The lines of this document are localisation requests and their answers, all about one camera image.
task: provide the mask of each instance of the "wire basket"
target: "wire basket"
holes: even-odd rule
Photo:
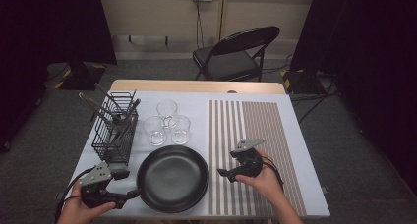
[[[133,107],[133,97],[129,92],[112,92],[104,99],[95,124],[95,137],[92,147],[101,160],[107,163],[129,164],[135,129],[138,123],[136,108],[126,117]]]

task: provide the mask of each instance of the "wooden table edge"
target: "wooden table edge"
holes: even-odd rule
[[[280,83],[116,80],[110,90],[286,94]]]

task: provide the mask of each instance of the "glass cup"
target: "glass cup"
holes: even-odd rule
[[[190,120],[183,115],[177,115],[168,121],[171,139],[176,144],[184,144],[190,140]]]
[[[157,104],[156,111],[159,117],[163,120],[163,126],[165,128],[169,128],[168,122],[177,115],[177,110],[177,103],[170,99],[162,100]]]
[[[158,116],[151,116],[144,122],[144,131],[152,145],[162,145],[166,141],[163,120]]]

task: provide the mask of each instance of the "black frying pan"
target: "black frying pan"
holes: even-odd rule
[[[209,168],[193,149],[169,145],[152,152],[137,177],[142,201],[150,208],[176,213],[194,206],[209,185]]]

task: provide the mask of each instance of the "brown and white stripes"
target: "brown and white stripes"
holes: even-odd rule
[[[251,187],[229,183],[217,168],[238,166],[230,151],[240,139],[264,138],[258,145],[268,154],[284,181],[284,190],[300,216],[306,215],[288,144],[276,103],[210,100],[208,102],[208,144],[211,183],[208,187],[209,214],[274,217],[270,204]]]

